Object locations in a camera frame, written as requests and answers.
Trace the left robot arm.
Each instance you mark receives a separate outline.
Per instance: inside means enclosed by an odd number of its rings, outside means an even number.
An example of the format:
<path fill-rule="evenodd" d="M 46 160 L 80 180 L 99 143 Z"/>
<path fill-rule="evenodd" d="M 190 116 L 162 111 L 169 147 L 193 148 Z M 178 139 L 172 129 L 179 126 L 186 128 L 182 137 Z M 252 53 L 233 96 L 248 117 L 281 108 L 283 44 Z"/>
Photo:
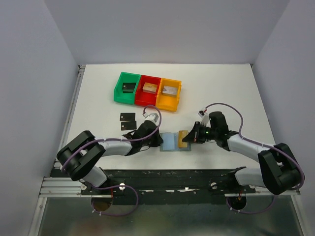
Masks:
<path fill-rule="evenodd" d="M 97 139 L 89 130 L 81 132 L 57 153 L 62 171 L 73 181 L 83 179 L 94 187 L 104 186 L 107 175 L 96 163 L 112 155 L 129 156 L 140 152 L 144 146 L 158 147 L 163 143 L 159 126 L 144 121 L 137 130 L 121 138 Z"/>

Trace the gold VIP card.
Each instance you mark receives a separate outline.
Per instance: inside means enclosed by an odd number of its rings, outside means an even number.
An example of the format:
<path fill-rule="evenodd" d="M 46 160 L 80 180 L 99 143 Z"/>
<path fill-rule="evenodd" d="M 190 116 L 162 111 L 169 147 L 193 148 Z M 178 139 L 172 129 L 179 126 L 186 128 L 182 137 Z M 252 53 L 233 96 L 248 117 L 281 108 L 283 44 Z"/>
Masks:
<path fill-rule="evenodd" d="M 187 130 L 180 130 L 178 133 L 178 148 L 187 148 L 188 143 L 183 141 L 183 138 L 188 134 Z"/>

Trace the black credit card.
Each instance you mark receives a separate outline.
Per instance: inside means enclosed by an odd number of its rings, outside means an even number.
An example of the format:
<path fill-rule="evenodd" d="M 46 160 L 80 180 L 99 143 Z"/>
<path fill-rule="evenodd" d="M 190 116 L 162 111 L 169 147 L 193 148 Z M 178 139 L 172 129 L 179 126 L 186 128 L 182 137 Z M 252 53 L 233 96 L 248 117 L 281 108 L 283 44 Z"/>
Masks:
<path fill-rule="evenodd" d="M 120 121 L 135 121 L 135 113 L 120 113 Z"/>

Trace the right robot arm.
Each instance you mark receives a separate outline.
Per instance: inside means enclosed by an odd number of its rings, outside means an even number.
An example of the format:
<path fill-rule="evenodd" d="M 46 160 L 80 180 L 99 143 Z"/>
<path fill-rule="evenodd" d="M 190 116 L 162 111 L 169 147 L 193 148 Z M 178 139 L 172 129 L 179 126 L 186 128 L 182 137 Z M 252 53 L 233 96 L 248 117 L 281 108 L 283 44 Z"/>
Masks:
<path fill-rule="evenodd" d="M 225 116 L 219 111 L 210 113 L 207 122 L 210 126 L 200 121 L 195 122 L 183 142 L 203 144 L 215 141 L 220 148 L 242 154 L 259 163 L 259 168 L 240 167 L 230 172 L 230 186 L 264 187 L 274 195 L 279 195 L 302 182 L 296 159 L 286 144 L 270 146 L 247 141 L 237 131 L 229 130 Z"/>

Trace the sage green card holder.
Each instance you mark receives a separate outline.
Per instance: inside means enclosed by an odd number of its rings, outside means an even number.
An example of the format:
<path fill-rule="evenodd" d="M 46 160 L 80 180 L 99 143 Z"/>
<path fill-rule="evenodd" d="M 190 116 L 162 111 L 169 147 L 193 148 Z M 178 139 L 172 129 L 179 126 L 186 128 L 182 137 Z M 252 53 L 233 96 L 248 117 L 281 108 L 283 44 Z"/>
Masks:
<path fill-rule="evenodd" d="M 179 147 L 179 134 L 178 133 L 161 133 L 163 143 L 159 146 L 159 150 L 163 151 L 191 151 L 191 145 L 188 147 Z"/>

